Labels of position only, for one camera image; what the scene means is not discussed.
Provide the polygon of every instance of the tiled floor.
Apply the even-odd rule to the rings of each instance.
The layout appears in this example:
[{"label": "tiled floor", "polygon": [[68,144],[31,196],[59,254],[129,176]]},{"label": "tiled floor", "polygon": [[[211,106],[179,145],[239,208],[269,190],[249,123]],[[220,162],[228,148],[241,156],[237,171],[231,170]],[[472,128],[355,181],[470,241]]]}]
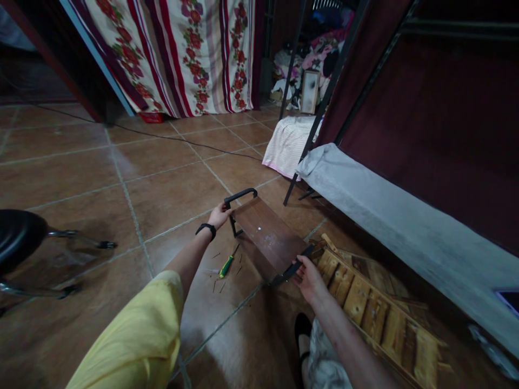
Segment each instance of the tiled floor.
[{"label": "tiled floor", "polygon": [[[88,117],[78,105],[54,106]],[[262,159],[278,109],[121,125]],[[194,235],[224,197],[256,187],[302,238],[327,232],[363,254],[315,200],[287,207],[288,181],[260,161],[175,140],[105,129],[35,107],[0,109],[0,208],[27,209],[59,229],[115,240],[112,252],[75,250],[47,240],[9,279],[33,286],[81,284],[64,300],[1,296],[0,380],[9,388],[62,388],[117,312]],[[226,280],[216,280],[234,246],[229,225],[210,245],[185,304],[181,359],[170,387],[297,387],[295,316],[311,315],[293,284],[261,287],[240,251]]]}]

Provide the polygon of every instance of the screwdriver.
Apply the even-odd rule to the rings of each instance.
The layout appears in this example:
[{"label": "screwdriver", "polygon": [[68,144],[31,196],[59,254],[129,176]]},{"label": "screwdriver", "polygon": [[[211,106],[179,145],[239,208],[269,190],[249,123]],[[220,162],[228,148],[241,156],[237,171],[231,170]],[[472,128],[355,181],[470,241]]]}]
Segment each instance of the screwdriver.
[{"label": "screwdriver", "polygon": [[234,259],[234,254],[236,254],[236,251],[238,251],[239,243],[232,252],[232,254],[229,256],[229,259],[227,259],[227,262],[225,262],[225,265],[223,265],[223,268],[220,270],[220,278],[224,278],[227,272],[229,271],[229,268],[231,267],[232,260]]}]

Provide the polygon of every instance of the black shoe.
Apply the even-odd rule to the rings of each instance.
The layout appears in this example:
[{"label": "black shoe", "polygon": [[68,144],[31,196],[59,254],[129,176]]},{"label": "black shoe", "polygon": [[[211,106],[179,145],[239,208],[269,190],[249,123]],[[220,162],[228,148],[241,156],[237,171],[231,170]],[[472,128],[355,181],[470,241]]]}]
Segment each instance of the black shoe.
[{"label": "black shoe", "polygon": [[[294,326],[294,332],[296,335],[297,354],[301,354],[299,350],[299,335],[306,335],[310,337],[312,333],[312,323],[308,320],[308,317],[304,313],[300,313],[296,318],[296,325]],[[306,351],[299,357],[299,365],[302,366],[306,358],[310,356],[310,351]]]}]

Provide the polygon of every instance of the hand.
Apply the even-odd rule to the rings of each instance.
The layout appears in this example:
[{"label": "hand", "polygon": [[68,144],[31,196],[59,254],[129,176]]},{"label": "hand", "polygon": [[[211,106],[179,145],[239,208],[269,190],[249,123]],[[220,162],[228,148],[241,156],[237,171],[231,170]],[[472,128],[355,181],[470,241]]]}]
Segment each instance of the hand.
[{"label": "hand", "polygon": [[305,256],[297,256],[297,259],[303,264],[297,269],[298,277],[294,277],[294,283],[299,286],[303,297],[310,305],[319,301],[323,293],[328,293],[326,285],[319,274],[319,270],[315,267],[310,259]]},{"label": "hand", "polygon": [[213,225],[218,230],[229,219],[231,212],[232,209],[227,209],[224,203],[220,203],[211,212],[207,223]]}]

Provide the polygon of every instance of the picture frame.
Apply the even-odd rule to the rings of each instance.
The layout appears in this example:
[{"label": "picture frame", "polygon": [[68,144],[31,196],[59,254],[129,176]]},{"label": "picture frame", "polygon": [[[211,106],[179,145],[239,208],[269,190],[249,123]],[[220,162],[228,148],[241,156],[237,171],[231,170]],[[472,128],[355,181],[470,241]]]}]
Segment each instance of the picture frame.
[{"label": "picture frame", "polygon": [[300,107],[302,113],[311,113],[312,115],[315,113],[320,76],[321,74],[316,71],[307,70],[304,72]]}]

